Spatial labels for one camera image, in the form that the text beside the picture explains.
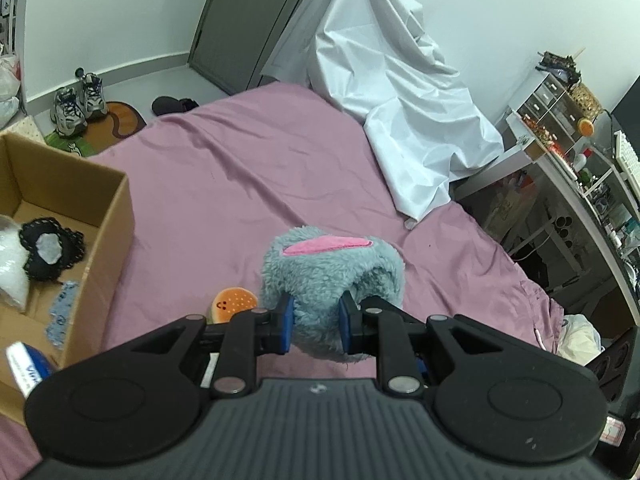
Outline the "hamburger plush toy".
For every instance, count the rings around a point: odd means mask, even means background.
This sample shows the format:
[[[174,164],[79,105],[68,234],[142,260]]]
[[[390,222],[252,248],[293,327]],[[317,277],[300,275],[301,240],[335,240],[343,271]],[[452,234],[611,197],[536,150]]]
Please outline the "hamburger plush toy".
[[[209,308],[209,323],[228,323],[232,316],[257,307],[258,299],[250,291],[243,287],[229,287],[221,292],[212,301]]]

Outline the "grey fluffy plush slipper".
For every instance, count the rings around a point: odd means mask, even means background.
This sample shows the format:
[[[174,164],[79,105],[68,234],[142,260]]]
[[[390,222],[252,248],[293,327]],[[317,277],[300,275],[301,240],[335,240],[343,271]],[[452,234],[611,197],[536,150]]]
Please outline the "grey fluffy plush slipper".
[[[341,296],[348,292],[356,304],[379,296],[400,307],[404,291],[404,260],[385,240],[300,226],[276,237],[268,248],[259,305],[271,310],[282,295],[290,295],[295,347],[315,359],[356,363],[366,357],[349,356],[343,350],[338,330]]]

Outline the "blue patterned cloth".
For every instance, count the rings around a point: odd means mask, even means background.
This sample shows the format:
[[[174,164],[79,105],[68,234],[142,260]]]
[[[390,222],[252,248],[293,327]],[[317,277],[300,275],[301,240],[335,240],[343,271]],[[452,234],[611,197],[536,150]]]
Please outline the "blue patterned cloth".
[[[62,349],[66,332],[70,326],[70,314],[79,290],[79,283],[66,281],[50,307],[51,321],[46,327],[46,336],[54,348]]]

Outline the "black lace white pouch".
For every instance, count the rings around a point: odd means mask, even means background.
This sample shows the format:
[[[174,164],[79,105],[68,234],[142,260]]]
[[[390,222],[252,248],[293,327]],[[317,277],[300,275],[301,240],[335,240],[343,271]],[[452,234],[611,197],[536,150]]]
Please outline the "black lace white pouch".
[[[84,233],[62,226],[53,217],[23,223],[20,240],[29,252],[24,270],[36,282],[55,282],[86,253]]]

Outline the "blue tissue pack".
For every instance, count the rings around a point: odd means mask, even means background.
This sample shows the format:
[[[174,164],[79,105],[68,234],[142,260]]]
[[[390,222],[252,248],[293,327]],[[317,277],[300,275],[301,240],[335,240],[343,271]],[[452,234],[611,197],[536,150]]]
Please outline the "blue tissue pack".
[[[24,398],[54,373],[54,367],[41,351],[21,341],[6,348],[6,359]]]

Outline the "clear bag white filling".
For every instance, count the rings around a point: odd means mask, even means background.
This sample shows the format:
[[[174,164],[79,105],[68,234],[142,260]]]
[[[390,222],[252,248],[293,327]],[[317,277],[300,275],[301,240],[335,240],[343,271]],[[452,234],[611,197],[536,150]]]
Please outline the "clear bag white filling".
[[[1,216],[1,300],[18,312],[24,312],[29,294],[29,278],[24,265],[29,252],[21,243],[20,229],[12,218]]]

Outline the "crumpled beige blanket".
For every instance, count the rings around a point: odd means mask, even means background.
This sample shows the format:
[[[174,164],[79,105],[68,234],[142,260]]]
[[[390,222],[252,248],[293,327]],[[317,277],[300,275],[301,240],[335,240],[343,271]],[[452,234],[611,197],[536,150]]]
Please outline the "crumpled beige blanket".
[[[565,315],[556,354],[563,359],[586,366],[600,356],[604,347],[598,331],[582,314]]]

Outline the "pink bed sheet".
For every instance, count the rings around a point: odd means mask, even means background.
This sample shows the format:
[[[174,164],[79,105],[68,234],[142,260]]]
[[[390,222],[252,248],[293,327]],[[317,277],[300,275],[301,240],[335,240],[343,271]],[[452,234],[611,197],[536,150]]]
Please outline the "pink bed sheet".
[[[294,84],[157,119],[90,158],[6,134],[1,211],[84,234],[85,259],[63,274],[82,286],[64,347],[46,334],[60,284],[1,310],[2,344],[26,342],[57,366],[206,313],[225,288],[258,290],[268,247],[294,226],[393,245],[416,318],[460,313],[558,345],[562,308],[473,217],[448,203],[407,229],[358,122]]]

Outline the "white keyboard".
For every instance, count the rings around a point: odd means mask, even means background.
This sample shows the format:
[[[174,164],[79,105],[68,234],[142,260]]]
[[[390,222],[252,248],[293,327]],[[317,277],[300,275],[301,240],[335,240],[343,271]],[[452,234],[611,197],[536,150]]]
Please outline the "white keyboard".
[[[640,162],[637,153],[622,130],[614,132],[614,157],[616,164],[627,176],[627,182],[636,198],[640,197]]]

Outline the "black slipper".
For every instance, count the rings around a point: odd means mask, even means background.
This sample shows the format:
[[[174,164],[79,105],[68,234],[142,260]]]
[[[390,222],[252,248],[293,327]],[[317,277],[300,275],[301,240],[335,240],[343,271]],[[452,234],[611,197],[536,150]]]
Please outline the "black slipper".
[[[198,102],[192,99],[176,99],[172,96],[159,96],[151,104],[152,112],[156,117],[187,113],[197,107]]]

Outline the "black monitor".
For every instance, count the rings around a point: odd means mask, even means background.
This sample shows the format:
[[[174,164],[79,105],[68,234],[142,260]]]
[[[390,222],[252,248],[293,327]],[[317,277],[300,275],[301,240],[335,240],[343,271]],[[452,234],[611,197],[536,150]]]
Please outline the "black monitor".
[[[640,154],[640,77],[618,102],[612,115],[634,151]]]

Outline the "green cartoon floor mat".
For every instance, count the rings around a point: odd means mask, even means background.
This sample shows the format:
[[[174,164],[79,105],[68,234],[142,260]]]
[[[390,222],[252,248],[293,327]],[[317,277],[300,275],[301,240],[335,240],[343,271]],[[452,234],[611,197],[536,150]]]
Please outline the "green cartoon floor mat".
[[[146,126],[140,113],[131,105],[119,101],[107,101],[108,113],[104,118],[89,122],[87,130],[73,139],[63,138],[52,131],[44,140],[51,148],[91,157],[128,139]]]

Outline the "white drawer organizer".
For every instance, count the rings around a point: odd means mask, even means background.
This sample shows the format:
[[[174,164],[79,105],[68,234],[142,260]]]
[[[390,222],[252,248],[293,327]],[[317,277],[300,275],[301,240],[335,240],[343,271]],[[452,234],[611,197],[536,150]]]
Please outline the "white drawer organizer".
[[[518,116],[528,116],[558,139],[568,152],[582,138],[578,122],[584,113],[559,79],[548,72],[532,70],[510,99],[509,106]]]

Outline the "brown cardboard box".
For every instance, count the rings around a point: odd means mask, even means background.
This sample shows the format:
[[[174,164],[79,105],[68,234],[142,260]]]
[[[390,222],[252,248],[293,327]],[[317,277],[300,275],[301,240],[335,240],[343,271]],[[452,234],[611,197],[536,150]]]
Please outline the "brown cardboard box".
[[[63,368],[100,351],[134,238],[121,171],[8,133],[1,138],[1,223],[18,258],[1,287],[1,345],[22,342]]]

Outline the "grey sneaker right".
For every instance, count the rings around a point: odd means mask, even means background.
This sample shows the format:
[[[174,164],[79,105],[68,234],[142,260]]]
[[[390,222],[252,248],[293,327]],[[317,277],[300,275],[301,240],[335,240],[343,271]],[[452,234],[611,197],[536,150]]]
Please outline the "grey sneaker right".
[[[80,78],[80,104],[87,120],[105,117],[108,107],[104,98],[103,82],[94,73],[85,73]]]

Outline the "grey sneaker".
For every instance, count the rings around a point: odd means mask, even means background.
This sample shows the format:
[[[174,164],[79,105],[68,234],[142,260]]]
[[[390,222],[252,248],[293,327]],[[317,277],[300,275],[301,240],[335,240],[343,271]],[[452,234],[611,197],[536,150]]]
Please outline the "grey sneaker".
[[[88,122],[73,87],[63,87],[55,91],[50,119],[55,131],[62,138],[76,138],[86,132]]]
[[[105,117],[108,107],[104,98],[103,82],[94,73],[85,73],[80,78],[80,104],[87,120]]]

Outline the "grey sneaker left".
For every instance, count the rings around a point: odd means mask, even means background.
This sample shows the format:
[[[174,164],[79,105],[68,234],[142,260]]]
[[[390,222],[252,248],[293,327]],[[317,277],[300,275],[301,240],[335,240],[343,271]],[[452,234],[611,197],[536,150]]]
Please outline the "grey sneaker left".
[[[55,91],[50,119],[55,131],[62,138],[76,138],[86,132],[88,122],[73,87],[63,87]]]

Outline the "white draped cloth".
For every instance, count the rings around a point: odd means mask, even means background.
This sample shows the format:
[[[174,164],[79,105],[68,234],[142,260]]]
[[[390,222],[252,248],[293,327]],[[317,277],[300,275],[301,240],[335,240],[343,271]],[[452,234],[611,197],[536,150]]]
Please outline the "white draped cloth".
[[[413,222],[504,152],[416,0],[302,0],[262,74],[311,88],[360,122],[396,209]]]

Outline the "packaged bedding bundle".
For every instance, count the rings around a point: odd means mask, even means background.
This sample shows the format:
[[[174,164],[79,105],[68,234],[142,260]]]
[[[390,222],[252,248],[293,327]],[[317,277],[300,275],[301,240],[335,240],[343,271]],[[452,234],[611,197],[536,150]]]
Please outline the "packaged bedding bundle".
[[[16,134],[29,141],[45,144],[44,136],[32,116],[26,116],[1,130],[2,136],[8,133]]]

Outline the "grey door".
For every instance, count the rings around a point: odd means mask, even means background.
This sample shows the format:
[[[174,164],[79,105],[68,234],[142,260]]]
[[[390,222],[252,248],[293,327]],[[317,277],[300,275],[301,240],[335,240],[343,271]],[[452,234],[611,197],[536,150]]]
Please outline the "grey door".
[[[273,80],[303,84],[332,0],[206,0],[189,64],[229,94]]]

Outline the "white plastic bag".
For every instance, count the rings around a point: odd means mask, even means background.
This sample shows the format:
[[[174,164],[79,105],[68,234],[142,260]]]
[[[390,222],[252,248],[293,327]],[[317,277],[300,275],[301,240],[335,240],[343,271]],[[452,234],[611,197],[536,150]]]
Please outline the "white plastic bag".
[[[17,75],[20,68],[18,58],[14,54],[2,55],[0,65],[0,128],[3,129],[20,108],[18,94],[21,79]]]

